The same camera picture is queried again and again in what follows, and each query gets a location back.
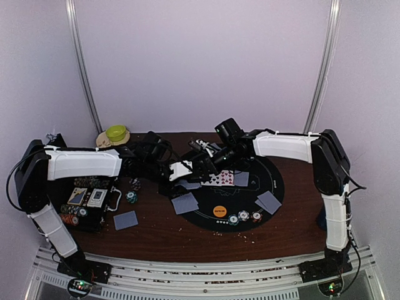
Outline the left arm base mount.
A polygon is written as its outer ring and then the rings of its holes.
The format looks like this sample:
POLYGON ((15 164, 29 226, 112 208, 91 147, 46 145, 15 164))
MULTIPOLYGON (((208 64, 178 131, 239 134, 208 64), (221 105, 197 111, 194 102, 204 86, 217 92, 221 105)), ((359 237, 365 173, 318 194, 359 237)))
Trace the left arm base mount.
POLYGON ((57 272, 91 283, 107 284, 112 266, 104 262, 91 261, 79 247, 68 257, 61 256, 57 272))

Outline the blue white 10 chip stack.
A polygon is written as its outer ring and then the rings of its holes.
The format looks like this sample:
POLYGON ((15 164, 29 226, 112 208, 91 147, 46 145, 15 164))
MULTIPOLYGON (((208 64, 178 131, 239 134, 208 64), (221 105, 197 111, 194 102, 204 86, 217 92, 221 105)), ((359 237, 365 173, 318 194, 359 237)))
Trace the blue white 10 chip stack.
POLYGON ((141 188, 141 182, 140 182, 140 180, 138 179, 138 178, 132 178, 131 180, 130 180, 130 185, 131 185, 131 189, 133 190, 133 191, 138 191, 138 190, 140 190, 140 188, 141 188))

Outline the orange big blind button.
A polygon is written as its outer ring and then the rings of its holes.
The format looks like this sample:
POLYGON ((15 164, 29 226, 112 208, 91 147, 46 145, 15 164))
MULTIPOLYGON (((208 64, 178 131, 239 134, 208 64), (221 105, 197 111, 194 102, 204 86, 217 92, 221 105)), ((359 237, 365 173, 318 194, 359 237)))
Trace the orange big blind button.
POLYGON ((212 213, 217 218, 223 218, 227 214, 227 209, 224 206, 215 206, 212 213))

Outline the blue white chip bottom mat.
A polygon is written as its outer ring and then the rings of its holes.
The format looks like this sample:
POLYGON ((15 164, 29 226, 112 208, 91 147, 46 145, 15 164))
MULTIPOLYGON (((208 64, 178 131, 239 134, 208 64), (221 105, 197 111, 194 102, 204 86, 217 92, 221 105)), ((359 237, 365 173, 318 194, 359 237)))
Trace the blue white chip bottom mat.
POLYGON ((247 221, 250 218, 250 214, 247 211, 240 211, 237 216, 242 222, 247 221))

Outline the green blue 50 chip stack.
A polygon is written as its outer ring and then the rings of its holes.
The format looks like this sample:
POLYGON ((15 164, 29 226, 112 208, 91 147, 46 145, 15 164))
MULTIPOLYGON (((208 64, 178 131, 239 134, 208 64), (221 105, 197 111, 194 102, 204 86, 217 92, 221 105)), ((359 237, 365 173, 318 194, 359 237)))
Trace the green blue 50 chip stack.
POLYGON ((129 191, 126 194, 126 200, 129 204, 134 204, 138 201, 138 195, 135 191, 129 191))

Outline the orange chip bottom mat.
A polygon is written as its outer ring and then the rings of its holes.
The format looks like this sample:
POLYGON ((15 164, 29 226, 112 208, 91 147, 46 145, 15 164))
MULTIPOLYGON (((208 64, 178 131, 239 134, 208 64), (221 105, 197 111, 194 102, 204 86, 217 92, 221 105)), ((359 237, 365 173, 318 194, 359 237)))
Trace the orange chip bottom mat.
POLYGON ((253 212, 251 215, 252 222, 259 223, 261 222, 263 215, 260 212, 253 212))

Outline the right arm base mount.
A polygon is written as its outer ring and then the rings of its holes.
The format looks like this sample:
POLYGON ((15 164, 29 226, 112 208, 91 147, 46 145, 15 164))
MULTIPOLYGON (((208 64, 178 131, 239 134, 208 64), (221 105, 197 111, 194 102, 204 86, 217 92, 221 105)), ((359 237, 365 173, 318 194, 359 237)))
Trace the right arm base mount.
POLYGON ((349 256, 341 253, 325 254, 322 259, 302 262, 298 268, 303 283, 339 276, 353 270, 349 256))

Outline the blue backed card deck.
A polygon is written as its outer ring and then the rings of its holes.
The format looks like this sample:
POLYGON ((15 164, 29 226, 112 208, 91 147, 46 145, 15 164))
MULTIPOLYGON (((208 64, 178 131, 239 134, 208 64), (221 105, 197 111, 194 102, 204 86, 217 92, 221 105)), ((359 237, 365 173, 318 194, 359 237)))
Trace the blue backed card deck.
POLYGON ((202 187, 202 185, 199 182, 186 182, 186 181, 178 182, 176 186, 181 186, 182 188, 189 191, 199 189, 202 187))

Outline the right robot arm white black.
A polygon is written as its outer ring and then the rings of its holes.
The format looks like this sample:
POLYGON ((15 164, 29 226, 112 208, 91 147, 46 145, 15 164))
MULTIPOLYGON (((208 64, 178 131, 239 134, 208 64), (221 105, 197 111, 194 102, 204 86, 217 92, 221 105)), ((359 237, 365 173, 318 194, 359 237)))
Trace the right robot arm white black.
POLYGON ((199 143, 199 157, 193 159, 197 178, 207 179, 210 174, 219 174, 240 159, 253 156, 288 158, 312 164, 314 185, 324 203, 327 226, 320 269, 327 276, 342 269, 352 246, 349 237, 352 191, 349 185, 355 180, 350 175, 351 164, 336 133, 331 129, 307 134, 255 129, 235 134, 224 143, 226 146, 216 152, 208 152, 206 145, 199 143))

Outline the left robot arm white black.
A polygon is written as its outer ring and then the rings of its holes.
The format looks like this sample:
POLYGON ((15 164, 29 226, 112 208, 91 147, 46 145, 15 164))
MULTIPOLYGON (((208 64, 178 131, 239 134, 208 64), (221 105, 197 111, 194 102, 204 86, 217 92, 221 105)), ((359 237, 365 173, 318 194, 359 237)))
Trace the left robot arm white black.
POLYGON ((73 180, 146 178, 170 185, 181 178, 198 180, 196 159, 184 160, 171 143, 149 131, 139 141, 105 148, 44 145, 35 139, 10 170, 6 185, 15 184, 14 209, 25 213, 54 246, 77 278, 90 271, 89 262, 56 209, 73 191, 73 180))

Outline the green chip bottom mat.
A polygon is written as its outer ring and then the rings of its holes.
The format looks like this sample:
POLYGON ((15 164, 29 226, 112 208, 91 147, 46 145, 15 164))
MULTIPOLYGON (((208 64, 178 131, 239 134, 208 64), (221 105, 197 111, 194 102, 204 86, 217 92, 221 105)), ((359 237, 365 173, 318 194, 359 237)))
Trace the green chip bottom mat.
POLYGON ((239 224, 239 218, 236 215, 230 215, 227 219, 228 224, 237 226, 239 224))

